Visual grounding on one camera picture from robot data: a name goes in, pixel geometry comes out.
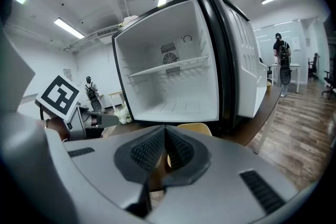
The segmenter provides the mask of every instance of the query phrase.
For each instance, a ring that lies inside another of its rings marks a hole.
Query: person in black shirt
[[[274,56],[275,57],[279,57],[280,47],[281,46],[284,46],[285,49],[287,50],[288,56],[291,56],[292,53],[290,51],[290,47],[289,47],[289,45],[288,45],[287,42],[281,40],[281,34],[280,33],[276,33],[275,34],[275,38],[276,38],[277,41],[273,45]],[[287,94],[287,91],[288,91],[288,85],[283,85],[281,83],[281,80],[280,80],[280,67],[278,67],[277,69],[278,69],[278,83],[282,87],[281,96],[285,97],[286,94]]]

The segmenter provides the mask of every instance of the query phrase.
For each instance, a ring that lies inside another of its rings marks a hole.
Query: paper on wall
[[[69,121],[80,97],[79,88],[63,75],[58,75],[36,100],[52,113]]]
[[[300,41],[299,41],[298,37],[293,37],[292,38],[292,44],[291,45],[293,46],[293,50],[301,50]]]

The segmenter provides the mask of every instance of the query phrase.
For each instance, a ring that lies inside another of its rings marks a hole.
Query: brown wooden table
[[[259,141],[259,144],[257,145],[257,148],[255,149],[255,153],[258,154],[272,125],[280,95],[281,95],[281,88],[272,86],[271,91],[266,92],[265,97],[258,109],[258,112],[256,113],[253,119],[250,118],[242,119],[229,134],[223,134],[220,137],[238,143],[240,145],[246,146],[253,139],[253,137],[255,137],[256,134],[260,131],[262,126],[267,122],[265,131],[262,134],[262,137]],[[126,134],[146,127],[149,127],[149,125],[144,125],[140,123],[128,123],[123,125],[119,123],[115,127],[112,135]],[[152,172],[150,176],[149,179],[150,191],[161,190],[162,189],[161,179],[166,174],[169,174],[172,171],[172,169],[169,167],[166,161],[167,153],[164,153],[162,155],[161,160],[165,161],[161,161],[160,165]]]

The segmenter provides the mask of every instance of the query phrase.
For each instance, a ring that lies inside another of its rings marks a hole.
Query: yellow chair
[[[177,126],[179,128],[183,128],[183,129],[187,129],[187,130],[190,130],[190,131],[194,131],[194,132],[199,132],[199,133],[202,133],[202,134],[206,134],[206,135],[211,135],[212,136],[212,133],[210,132],[210,129],[208,126],[206,126],[204,123],[200,123],[200,122],[196,122],[196,123],[185,123],[185,124],[180,124],[179,126]],[[167,161],[168,161],[168,165],[170,167],[171,166],[171,163],[170,163],[170,158],[168,156],[167,158]]]

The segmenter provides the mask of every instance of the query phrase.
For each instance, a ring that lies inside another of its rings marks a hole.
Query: air vent
[[[168,52],[164,57],[163,57],[163,64],[166,65],[168,63],[174,63],[177,62],[177,56],[171,52]]]
[[[108,29],[97,32],[97,36],[101,37],[101,36],[105,36],[105,35],[108,35],[108,34],[113,34],[113,33],[117,32],[118,30],[119,30],[118,27],[111,27],[111,28],[108,28]]]
[[[174,67],[174,68],[166,69],[166,75],[168,78],[182,76],[182,68]]]
[[[170,42],[166,45],[161,46],[161,53],[162,54],[166,54],[167,52],[172,51],[172,50],[176,50],[174,42]]]
[[[285,204],[280,196],[254,170],[239,174],[267,214]]]
[[[92,147],[85,147],[75,151],[68,151],[70,158],[77,157],[80,155],[88,154],[94,152],[95,150]]]

